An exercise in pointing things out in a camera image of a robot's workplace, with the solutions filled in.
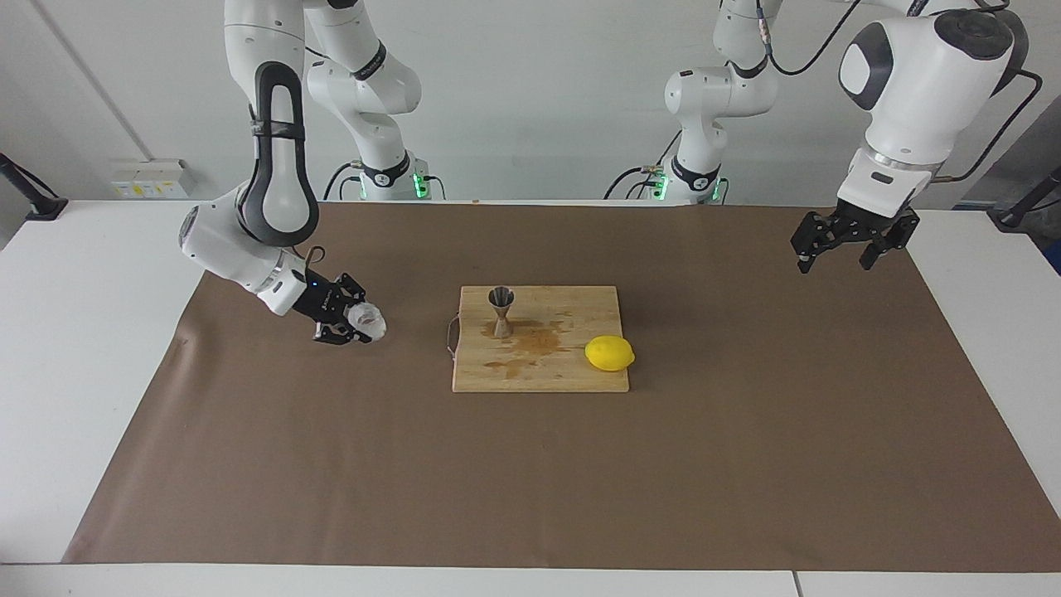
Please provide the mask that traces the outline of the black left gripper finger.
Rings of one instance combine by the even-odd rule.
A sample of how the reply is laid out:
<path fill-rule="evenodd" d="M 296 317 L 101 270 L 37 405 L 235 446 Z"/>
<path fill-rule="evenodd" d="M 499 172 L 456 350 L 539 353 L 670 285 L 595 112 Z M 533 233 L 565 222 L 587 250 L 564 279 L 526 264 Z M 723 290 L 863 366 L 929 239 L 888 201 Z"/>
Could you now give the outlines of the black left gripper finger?
<path fill-rule="evenodd" d="M 860 268 L 872 269 L 883 254 L 891 250 L 904 250 L 918 227 L 918 214 L 899 214 L 887 231 L 870 231 L 870 242 L 860 254 Z"/>
<path fill-rule="evenodd" d="M 819 214 L 806 214 L 800 220 L 799 226 L 792 235 L 792 248 L 798 256 L 800 273 L 810 273 L 819 254 L 829 252 L 838 246 L 833 230 L 835 222 L 833 216 Z"/>

